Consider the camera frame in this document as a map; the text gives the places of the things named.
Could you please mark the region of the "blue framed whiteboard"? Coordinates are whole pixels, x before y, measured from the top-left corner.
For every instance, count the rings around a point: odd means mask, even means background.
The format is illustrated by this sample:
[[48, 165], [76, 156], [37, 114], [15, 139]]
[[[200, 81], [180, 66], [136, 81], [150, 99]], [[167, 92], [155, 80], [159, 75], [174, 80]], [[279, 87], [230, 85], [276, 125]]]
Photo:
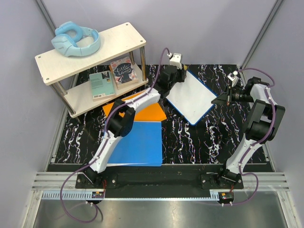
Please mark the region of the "blue framed whiteboard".
[[166, 98], [190, 125], [196, 125], [214, 107], [211, 101], [217, 96], [187, 71], [185, 81], [176, 83]]

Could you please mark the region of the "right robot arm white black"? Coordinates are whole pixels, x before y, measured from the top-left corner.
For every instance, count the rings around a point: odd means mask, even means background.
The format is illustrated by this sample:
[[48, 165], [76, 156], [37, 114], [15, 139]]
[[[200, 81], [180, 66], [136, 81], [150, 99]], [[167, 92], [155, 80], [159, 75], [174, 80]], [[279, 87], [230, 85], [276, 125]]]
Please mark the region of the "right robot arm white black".
[[220, 188], [230, 188], [241, 181], [244, 166], [257, 149], [273, 140], [285, 114], [285, 108], [273, 101], [270, 84], [258, 77], [249, 79], [243, 89], [235, 84], [227, 86], [224, 93], [211, 101], [215, 105], [232, 102], [253, 103], [253, 106], [243, 124], [240, 145], [214, 178]]

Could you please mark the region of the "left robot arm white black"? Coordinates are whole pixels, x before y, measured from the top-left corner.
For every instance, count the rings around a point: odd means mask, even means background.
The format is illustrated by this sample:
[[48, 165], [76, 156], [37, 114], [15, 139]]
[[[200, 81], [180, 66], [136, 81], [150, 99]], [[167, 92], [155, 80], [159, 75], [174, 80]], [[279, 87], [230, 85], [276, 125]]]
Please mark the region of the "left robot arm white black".
[[103, 181], [100, 173], [105, 171], [109, 158], [119, 141], [132, 130], [136, 113], [146, 107], [156, 104], [166, 98], [176, 83], [186, 79], [187, 66], [168, 66], [153, 82], [153, 85], [141, 94], [128, 100], [116, 99], [104, 126], [101, 143], [91, 159], [83, 169], [86, 183], [92, 188], [98, 188]]

